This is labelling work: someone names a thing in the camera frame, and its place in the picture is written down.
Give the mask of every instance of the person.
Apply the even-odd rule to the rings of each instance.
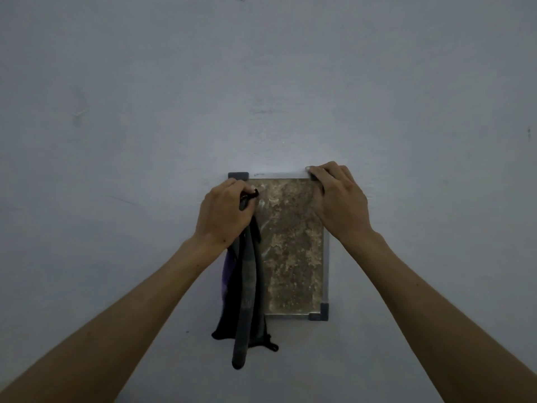
[[[345,166],[318,179],[315,212],[361,266],[445,402],[537,402],[537,376],[414,273],[369,223],[367,199]],[[201,203],[191,238],[155,273],[44,355],[0,402],[113,401],[179,300],[238,237],[255,201],[238,209],[244,181],[228,179]]]

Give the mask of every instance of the hand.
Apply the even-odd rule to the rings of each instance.
[[[345,165],[331,161],[306,169],[319,180],[314,191],[315,213],[332,236],[345,244],[374,233],[367,198]]]
[[[239,210],[241,192],[253,193],[244,181],[229,178],[211,189],[200,206],[193,238],[217,248],[220,253],[229,247],[252,219],[256,201],[250,199],[245,210]]]

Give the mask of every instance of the person's right hand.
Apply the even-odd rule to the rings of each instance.
[[[373,235],[367,198],[345,165],[331,161],[306,167],[317,177],[315,213],[325,228],[342,244]]]

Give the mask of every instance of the metal frame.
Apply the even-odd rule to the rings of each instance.
[[[311,175],[306,171],[302,172],[259,172],[256,174],[242,173],[241,177],[247,180],[255,179],[311,179]],[[266,314],[267,318],[291,319],[291,320],[309,320],[309,321],[328,321],[329,303],[328,303],[328,271],[330,265],[330,233],[323,228],[323,298],[319,312],[312,311],[304,314]]]

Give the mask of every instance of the white wall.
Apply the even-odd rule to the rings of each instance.
[[[355,174],[394,250],[537,370],[536,11],[0,0],[0,382],[158,268],[225,173],[328,160]],[[271,323],[280,351],[235,371],[232,341],[210,336],[221,264],[120,401],[440,401],[335,241],[330,321]]]

